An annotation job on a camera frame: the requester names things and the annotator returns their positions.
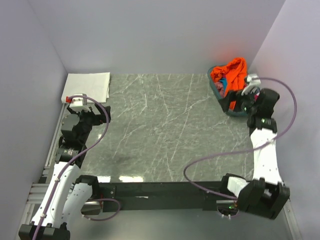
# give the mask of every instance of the teal basket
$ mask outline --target teal basket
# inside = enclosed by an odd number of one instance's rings
[[[220,99],[222,99],[222,97],[221,97],[218,89],[216,88],[216,85],[214,84],[214,81],[212,80],[212,78],[210,76],[210,73],[212,72],[214,67],[216,67],[216,66],[213,66],[208,70],[209,84],[210,84],[210,87],[211,87],[216,99],[220,100]],[[225,114],[227,114],[228,116],[231,116],[231,117],[246,117],[246,116],[248,116],[247,113],[244,112],[244,111],[233,111],[233,110],[230,110],[230,109]]]

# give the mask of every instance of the pile of clothes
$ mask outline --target pile of clothes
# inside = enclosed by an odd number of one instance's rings
[[[216,66],[210,73],[215,87],[223,98],[230,90],[243,89],[247,75],[247,62],[243,57],[236,57],[225,66]],[[235,108],[235,104],[235,102],[231,102],[231,110]]]

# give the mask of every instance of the cable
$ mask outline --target cable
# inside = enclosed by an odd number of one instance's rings
[[[48,198],[48,201],[43,209],[43,213],[40,217],[40,220],[39,220],[39,223],[38,225],[36,226],[36,229],[34,231],[34,234],[33,234],[33,237],[32,237],[32,240],[36,240],[37,239],[37,235],[38,235],[38,232],[39,232],[39,229],[42,225],[42,223],[44,222],[44,219],[45,219],[45,216],[48,212],[48,209],[50,207],[50,204],[54,198],[54,195],[55,195],[55,192],[57,190],[57,187],[58,187],[58,184],[59,184],[59,180],[61,178],[61,176],[64,174],[65,170],[70,166],[70,164],[72,164],[78,157],[80,157],[81,155],[83,155],[84,153],[86,153],[87,151],[89,151],[90,149],[92,149],[94,146],[96,146],[100,141],[101,139],[106,135],[106,132],[108,130],[108,127],[109,127],[109,116],[108,116],[108,113],[107,111],[105,110],[105,108],[99,103],[97,102],[96,100],[94,100],[93,98],[91,97],[88,97],[88,96],[82,96],[82,95],[74,95],[74,96],[70,96],[69,99],[73,99],[73,98],[84,98],[84,99],[87,99],[87,100],[91,100],[92,102],[94,102],[95,104],[97,104],[99,106],[99,108],[102,109],[104,115],[105,115],[105,118],[106,118],[106,126],[105,126],[105,129],[101,135],[101,137],[89,148],[79,152],[76,156],[74,156],[70,161],[68,161],[68,163],[62,168],[62,170],[60,171],[60,173],[58,174],[57,178],[56,178],[56,181],[54,182],[54,185],[53,185],[53,188],[52,188],[52,191],[50,193],[50,196]]]
[[[247,153],[253,153],[254,151],[256,150],[260,150],[260,149],[263,149],[264,147],[266,147],[267,145],[269,145],[270,143],[272,143],[274,140],[278,139],[278,138],[281,138],[284,134],[286,134],[288,132],[288,130],[291,128],[291,126],[294,124],[294,121],[296,119],[296,116],[297,116],[297,99],[296,99],[296,96],[294,94],[294,92],[291,90],[291,88],[286,84],[284,83],[283,81],[280,81],[278,79],[275,79],[275,78],[271,78],[271,77],[257,77],[257,78],[253,78],[253,79],[260,79],[260,80],[269,80],[269,81],[273,81],[273,82],[277,82],[281,85],[283,85],[288,91],[289,93],[291,94],[292,96],[292,100],[293,100],[293,104],[294,104],[294,111],[293,111],[293,116],[292,116],[292,119],[289,123],[289,125],[286,127],[286,129],[279,133],[276,137],[274,137],[273,139],[271,139],[270,141],[266,142],[265,144],[259,146],[259,147],[256,147],[256,148],[252,148],[252,149],[246,149],[246,150],[239,150],[239,151],[230,151],[230,152],[220,152],[220,153],[214,153],[214,154],[211,154],[209,156],[204,156],[198,160],[195,160],[191,163],[189,163],[187,166],[185,166],[185,168],[183,169],[183,175],[185,177],[185,179],[191,183],[192,185],[194,185],[195,187],[203,190],[203,191],[206,191],[207,193],[211,193],[211,194],[215,194],[215,195],[218,195],[218,196],[221,196],[221,197],[224,197],[224,198],[227,198],[227,199],[234,199],[236,200],[237,197],[235,196],[230,196],[230,195],[227,195],[227,194],[223,194],[223,193],[220,193],[220,192],[217,192],[217,191],[213,191],[213,190],[210,190],[208,188],[205,188],[197,183],[195,183],[194,181],[192,181],[186,174],[186,171],[187,169],[196,164],[196,163],[199,163],[199,162],[202,162],[204,160],[208,160],[208,159],[213,159],[215,157],[218,157],[218,156],[227,156],[227,155],[237,155],[237,154],[247,154]]]
[[[84,218],[89,219],[90,221],[96,221],[96,222],[106,221],[106,220],[112,219],[120,212],[121,204],[118,200],[115,200],[113,198],[100,198],[100,199],[90,200],[90,202],[93,202],[93,201],[96,201],[96,202],[102,202],[102,201],[115,202],[116,204],[118,204],[118,209],[116,210],[116,212],[113,215],[111,215],[107,218],[102,218],[102,219],[91,218],[86,215],[83,215]]]

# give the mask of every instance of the pink cloth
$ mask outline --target pink cloth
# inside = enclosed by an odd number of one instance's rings
[[[224,85],[219,81],[215,82],[214,85],[215,85],[216,89],[218,89],[221,97],[224,98],[225,97]]]

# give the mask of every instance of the blue cloth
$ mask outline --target blue cloth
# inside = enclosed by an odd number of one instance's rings
[[[223,77],[219,80],[219,82],[222,83],[223,89],[226,90],[227,89],[227,79],[225,77]]]

